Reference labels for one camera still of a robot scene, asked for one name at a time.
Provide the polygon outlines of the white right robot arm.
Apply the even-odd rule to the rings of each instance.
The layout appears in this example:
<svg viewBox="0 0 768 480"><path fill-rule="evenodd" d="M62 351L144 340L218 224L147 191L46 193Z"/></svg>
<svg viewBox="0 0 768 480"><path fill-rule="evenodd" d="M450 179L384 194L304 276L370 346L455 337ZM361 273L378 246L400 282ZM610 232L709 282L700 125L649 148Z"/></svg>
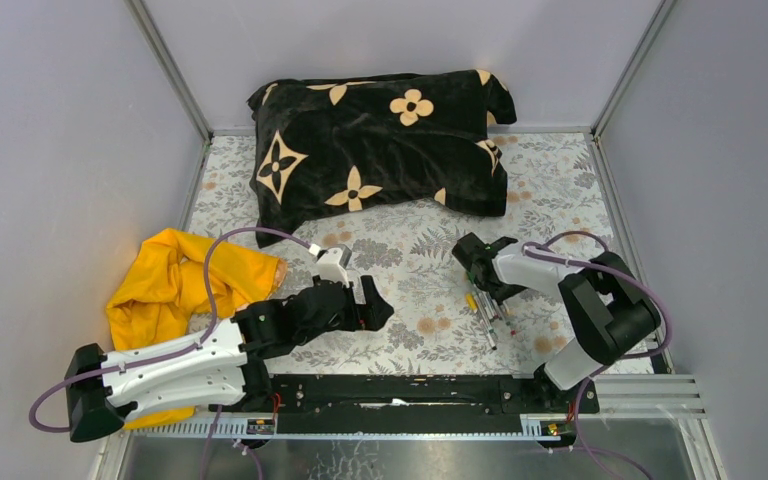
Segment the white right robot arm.
<svg viewBox="0 0 768 480"><path fill-rule="evenodd" d="M549 244L501 237L492 243L469 233L452 255L478 290L500 304L526 290L560 300L574 338L534 372L533 396L557 412L584 379L625 357L663 321L654 296L623 259L607 250L590 260L564 257Z"/></svg>

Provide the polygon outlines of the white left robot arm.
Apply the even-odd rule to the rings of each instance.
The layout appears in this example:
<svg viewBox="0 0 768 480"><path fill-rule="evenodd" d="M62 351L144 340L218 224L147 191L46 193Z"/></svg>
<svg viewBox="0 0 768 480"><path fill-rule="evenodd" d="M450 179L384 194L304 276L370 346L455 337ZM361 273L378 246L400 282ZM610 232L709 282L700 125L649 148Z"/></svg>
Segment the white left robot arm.
<svg viewBox="0 0 768 480"><path fill-rule="evenodd" d="M285 299L250 304L219 321L213 332L189 334L126 351L104 352L97 344L79 348L66 389L68 434L83 443L113 434L151 414L198 405L256 411L273 387L265 362L290 354L332 331L377 332L394 313L374 279L353 286L316 278Z"/></svg>

